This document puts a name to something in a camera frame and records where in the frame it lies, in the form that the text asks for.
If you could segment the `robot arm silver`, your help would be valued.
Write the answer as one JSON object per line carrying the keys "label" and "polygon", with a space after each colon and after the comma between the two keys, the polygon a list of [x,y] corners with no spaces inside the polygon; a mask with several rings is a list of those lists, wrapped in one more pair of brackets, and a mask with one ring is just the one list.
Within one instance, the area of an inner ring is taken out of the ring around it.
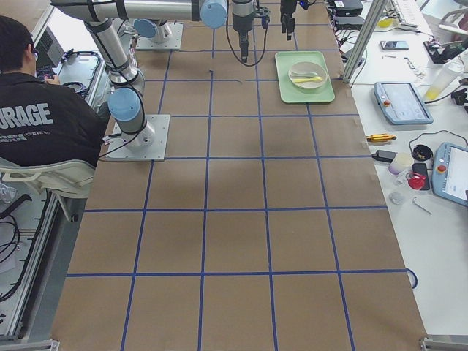
{"label": "robot arm silver", "polygon": [[133,64],[113,27],[113,20],[201,21],[217,29],[231,19],[238,33],[239,61],[248,59],[249,32],[256,18],[268,18],[258,1],[52,1],[65,15],[83,21],[106,63],[110,82],[116,89],[108,100],[125,148],[140,149],[153,142],[154,130],[148,125],[143,106],[144,77]]}
{"label": "robot arm silver", "polygon": [[[280,23],[281,31],[286,35],[287,40],[292,39],[295,31],[295,19],[293,17],[297,9],[297,1],[280,2]],[[223,24],[227,24],[228,11],[232,11],[232,24],[238,33],[239,42],[248,42],[249,32],[253,27],[253,20],[259,18],[262,27],[268,28],[270,12],[266,7],[259,5],[257,1],[234,1],[229,5],[227,1],[202,1],[201,9],[197,11],[200,19],[205,25],[212,29],[217,29]],[[168,41],[172,36],[172,31],[166,20],[150,20],[138,18],[133,23],[134,29],[141,36],[152,42],[161,44]]]}

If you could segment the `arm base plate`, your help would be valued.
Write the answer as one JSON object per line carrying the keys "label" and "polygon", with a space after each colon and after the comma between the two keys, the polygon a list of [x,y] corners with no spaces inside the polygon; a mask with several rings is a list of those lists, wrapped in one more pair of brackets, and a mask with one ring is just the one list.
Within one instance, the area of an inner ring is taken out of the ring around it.
{"label": "arm base plate", "polygon": [[138,34],[136,50],[169,51],[180,50],[184,25],[179,22],[166,22],[162,26],[153,23],[154,36]]}
{"label": "arm base plate", "polygon": [[106,160],[126,162],[164,160],[170,116],[146,114],[145,118],[146,125],[134,140],[135,135],[121,131],[120,126],[127,128],[127,122],[115,122],[113,133],[120,134],[120,136],[110,140]]}

